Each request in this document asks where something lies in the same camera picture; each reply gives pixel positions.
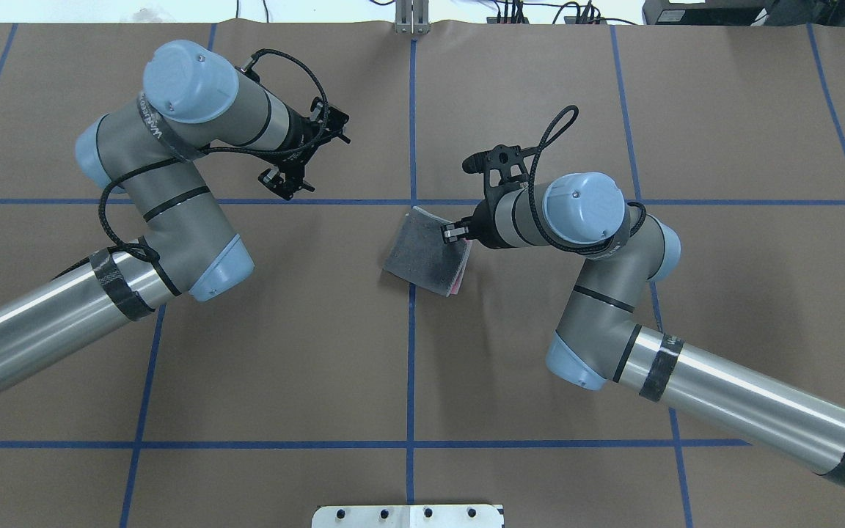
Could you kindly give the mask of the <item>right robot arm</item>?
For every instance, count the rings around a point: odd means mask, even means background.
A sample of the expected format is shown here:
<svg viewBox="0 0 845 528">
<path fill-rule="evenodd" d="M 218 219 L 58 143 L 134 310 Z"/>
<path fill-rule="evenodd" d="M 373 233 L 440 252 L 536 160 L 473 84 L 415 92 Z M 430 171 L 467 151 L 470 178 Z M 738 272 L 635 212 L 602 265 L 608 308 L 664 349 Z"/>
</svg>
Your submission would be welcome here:
<svg viewBox="0 0 845 528">
<path fill-rule="evenodd" d="M 678 264 L 680 238 L 606 174 L 536 183 L 541 153 L 499 144 L 469 155 L 461 167 L 483 178 L 483 199 L 444 225 L 442 238 L 582 257 L 546 352 L 549 370 L 589 390 L 620 384 L 845 488 L 845 406 L 641 324 L 638 304 Z"/>
</svg>

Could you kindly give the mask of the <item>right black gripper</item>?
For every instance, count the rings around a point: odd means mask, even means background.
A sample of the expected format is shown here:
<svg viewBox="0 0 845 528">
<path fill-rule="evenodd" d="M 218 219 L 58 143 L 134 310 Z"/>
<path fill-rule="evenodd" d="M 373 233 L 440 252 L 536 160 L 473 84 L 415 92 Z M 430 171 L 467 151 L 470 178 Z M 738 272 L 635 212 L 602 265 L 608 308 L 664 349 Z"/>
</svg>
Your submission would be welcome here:
<svg viewBox="0 0 845 528">
<path fill-rule="evenodd" d="M 520 190 L 527 181 L 521 147 L 500 144 L 492 150 L 474 153 L 463 161 L 462 169 L 467 174 L 483 175 L 484 200 L 480 201 L 472 215 L 442 225 L 443 243 L 479 241 L 489 249 L 512 249 L 513 245 L 504 241 L 500 234 L 496 214 L 502 198 Z"/>
</svg>

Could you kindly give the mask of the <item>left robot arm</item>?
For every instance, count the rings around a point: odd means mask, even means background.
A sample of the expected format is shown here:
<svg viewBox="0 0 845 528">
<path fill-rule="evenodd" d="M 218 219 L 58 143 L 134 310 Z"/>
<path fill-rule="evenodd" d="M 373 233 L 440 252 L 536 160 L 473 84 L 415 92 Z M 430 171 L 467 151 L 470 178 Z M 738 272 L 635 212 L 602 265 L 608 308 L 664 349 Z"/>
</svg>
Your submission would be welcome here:
<svg viewBox="0 0 845 528">
<path fill-rule="evenodd" d="M 306 165 L 319 147 L 345 141 L 350 117 L 310 70 L 315 99 L 300 114 L 255 72 L 261 49 L 235 66 L 190 40 L 158 47 L 143 87 L 75 142 L 81 171 L 100 187 L 98 221 L 109 240 L 41 287 L 0 307 L 0 394 L 187 293 L 204 303 L 255 268 L 197 168 L 215 153 L 249 155 L 258 181 L 292 200 L 314 191 Z"/>
</svg>

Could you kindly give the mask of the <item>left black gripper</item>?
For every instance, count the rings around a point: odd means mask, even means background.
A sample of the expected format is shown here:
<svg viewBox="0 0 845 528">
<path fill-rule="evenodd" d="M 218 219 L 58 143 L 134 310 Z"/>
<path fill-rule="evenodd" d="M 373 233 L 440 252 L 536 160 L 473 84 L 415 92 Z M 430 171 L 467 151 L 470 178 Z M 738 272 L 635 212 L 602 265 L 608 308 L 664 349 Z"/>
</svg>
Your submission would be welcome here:
<svg viewBox="0 0 845 528">
<path fill-rule="evenodd" d="M 311 103 L 311 118 L 303 117 L 262 84 L 255 66 L 265 56 L 288 60 L 304 71 L 315 85 L 318 96 Z M 321 81 L 299 58 L 285 51 L 255 51 L 244 66 L 239 67 L 238 72 L 260 88 L 263 100 L 267 103 L 267 117 L 260 130 L 251 140 L 238 144 L 239 150 L 281 165 L 303 165 L 307 164 L 307 158 L 320 144 L 328 144 L 333 139 L 339 139 L 345 144 L 351 143 L 345 134 L 350 117 L 329 104 Z M 299 191 L 315 193 L 316 190 L 314 185 L 305 180 L 303 168 L 269 167 L 260 173 L 258 183 L 285 201 L 291 201 Z"/>
</svg>

